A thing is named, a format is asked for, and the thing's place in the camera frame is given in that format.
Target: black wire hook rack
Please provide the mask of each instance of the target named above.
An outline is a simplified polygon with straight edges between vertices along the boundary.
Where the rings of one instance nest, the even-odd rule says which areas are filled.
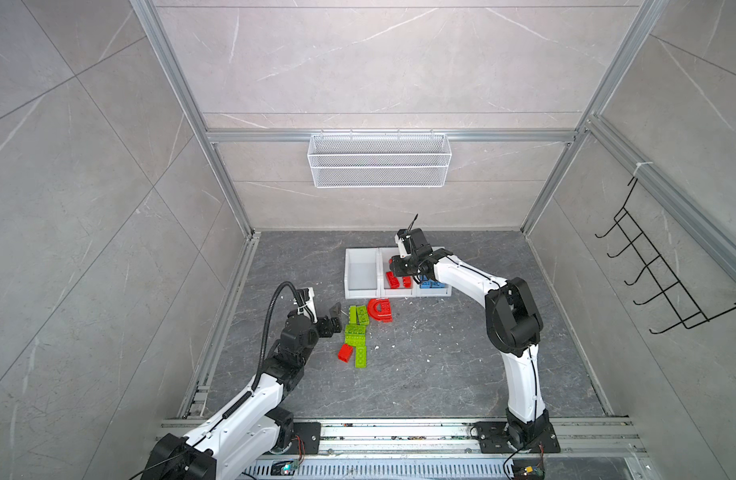
[[[654,334],[654,335],[658,335],[660,333],[668,332],[669,330],[673,329],[674,327],[676,327],[678,325],[682,325],[686,329],[690,330],[690,329],[696,328],[699,325],[702,325],[704,323],[710,322],[710,321],[714,320],[715,318],[717,318],[719,316],[723,316],[726,313],[733,312],[734,310],[736,310],[736,302],[735,302],[735,303],[733,303],[733,306],[732,307],[728,308],[727,310],[725,310],[723,312],[717,313],[714,316],[707,316],[706,313],[704,313],[703,309],[700,307],[700,305],[698,304],[698,302],[696,302],[696,300],[693,298],[693,295],[689,292],[689,290],[682,283],[682,281],[680,280],[680,277],[678,277],[677,274],[674,273],[674,270],[672,270],[672,267],[670,266],[670,264],[668,262],[666,262],[666,259],[663,257],[663,255],[661,255],[661,252],[656,248],[656,245],[653,244],[653,242],[650,240],[650,238],[648,237],[648,235],[642,230],[642,228],[640,227],[640,225],[637,223],[637,220],[635,220],[634,217],[629,212],[629,210],[626,209],[626,203],[629,202],[629,199],[632,196],[632,192],[634,191],[634,187],[637,185],[637,178],[632,177],[632,179],[629,180],[629,183],[626,184],[627,187],[629,185],[631,185],[632,187],[629,190],[629,194],[626,196],[626,200],[623,201],[623,206],[621,207],[620,210],[618,210],[618,212],[615,215],[613,215],[613,219],[615,220],[615,222],[613,223],[612,227],[607,232],[605,232],[604,235],[594,234],[594,236],[596,236],[597,238],[605,238],[606,236],[608,236],[608,234],[610,232],[613,231],[613,229],[615,229],[616,227],[618,227],[618,229],[621,231],[621,233],[626,237],[626,240],[628,241],[628,243],[626,244],[626,246],[624,246],[621,249],[621,251],[618,254],[615,254],[615,255],[608,254],[608,256],[610,258],[616,258],[617,256],[623,254],[629,247],[632,247],[632,249],[637,254],[637,256],[640,258],[640,261],[642,261],[642,264],[643,264],[643,267],[640,270],[640,273],[637,274],[637,278],[634,279],[634,281],[632,283],[629,283],[629,282],[627,282],[625,280],[624,280],[624,283],[626,283],[629,286],[632,286],[632,285],[634,285],[635,283],[637,283],[640,280],[640,278],[642,277],[642,274],[644,274],[645,272],[647,272],[648,274],[650,274],[650,276],[653,278],[653,281],[656,283],[656,285],[660,289],[659,293],[657,293],[656,295],[651,296],[651,298],[649,298],[648,300],[645,300],[644,302],[633,301],[634,304],[635,305],[645,305],[646,303],[652,302],[653,300],[655,300],[659,296],[663,295],[664,298],[666,298],[666,301],[669,302],[669,305],[672,307],[672,311],[674,312],[675,315],[677,315],[677,318],[679,319],[679,321],[677,321],[676,323],[674,323],[671,326],[668,326],[667,328],[665,328],[663,330],[658,330],[658,331],[654,331],[653,329],[648,329],[648,330],[652,334]],[[627,217],[634,223],[634,225],[636,226],[636,229],[639,230],[639,233],[637,235],[635,235],[633,238],[630,238],[630,235],[627,234],[626,231],[621,226],[621,221],[624,218],[627,218]],[[656,252],[656,256],[652,260],[650,260],[650,261],[645,261],[645,258],[642,256],[642,252],[640,252],[637,249],[637,246],[634,244],[634,242],[637,239],[639,239],[640,237],[642,237],[645,240],[647,240],[648,243],[650,244],[650,246],[653,248],[653,251]],[[668,285],[668,286],[661,285],[661,282],[659,282],[659,280],[656,278],[656,275],[650,269],[651,265],[655,264],[657,260],[661,260],[663,262],[663,264],[666,265],[666,268],[669,269],[670,274],[674,277],[674,282],[673,283],[670,283],[670,285]],[[669,290],[671,290],[672,288],[675,288],[675,287],[682,288],[682,290],[688,295],[688,297],[689,297],[690,301],[693,303],[693,305],[698,309],[697,312],[693,313],[692,315],[690,315],[690,316],[688,316],[686,318],[682,318],[682,316],[680,315],[680,312],[674,306],[674,303],[672,303],[672,299],[670,299],[669,296],[666,294],[667,291],[669,291]],[[703,317],[703,320],[701,320],[699,322],[695,322],[692,325],[688,325],[686,323],[688,320],[690,320],[690,319],[692,319],[692,318],[694,318],[696,316],[702,316]]]

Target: side wall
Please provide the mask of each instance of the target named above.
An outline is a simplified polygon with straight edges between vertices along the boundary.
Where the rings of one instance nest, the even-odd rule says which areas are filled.
[[[717,225],[736,236],[736,1],[673,0],[603,117]],[[617,229],[604,239],[631,175],[590,138],[530,240],[615,413],[630,415],[664,478],[736,479],[736,311],[692,330],[676,321]],[[627,204],[709,316],[736,302],[736,284],[641,187]],[[630,235],[631,224],[624,224]],[[635,245],[650,261],[642,239]],[[673,277],[656,275],[664,286]],[[696,308],[680,287],[670,300]],[[689,320],[693,325],[699,318]]]
[[[639,2],[155,3],[209,128],[574,129]],[[516,230],[562,151],[452,148],[433,190],[318,190],[305,144],[220,149],[254,227],[330,230],[393,229],[415,213],[420,226]]]
[[[0,0],[0,478],[126,478],[243,242],[131,5]]]

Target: mesh basket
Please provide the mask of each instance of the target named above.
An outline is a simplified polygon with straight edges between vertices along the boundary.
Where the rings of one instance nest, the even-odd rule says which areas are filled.
[[[442,187],[451,162],[444,134],[315,134],[307,152],[315,187]]]

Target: zip tie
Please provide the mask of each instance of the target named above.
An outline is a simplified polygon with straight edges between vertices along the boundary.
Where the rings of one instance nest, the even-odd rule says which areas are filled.
[[[651,165],[652,162],[637,162],[637,165],[634,168],[634,171],[632,172],[632,177],[636,177],[637,171],[642,167],[643,165]]]

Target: green rectangular block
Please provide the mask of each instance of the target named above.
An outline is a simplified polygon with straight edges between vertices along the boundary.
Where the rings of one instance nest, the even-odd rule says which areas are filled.
[[[344,343],[349,346],[365,346],[365,335],[347,333],[344,335]]]
[[[370,323],[370,317],[368,316],[368,307],[360,305],[357,307],[357,318],[360,325],[368,325]]]
[[[354,335],[364,335],[367,330],[368,330],[368,327],[365,325],[349,324],[346,327],[344,327],[344,333],[346,334],[352,333]]]
[[[368,347],[358,346],[355,348],[355,367],[364,369],[368,366]]]

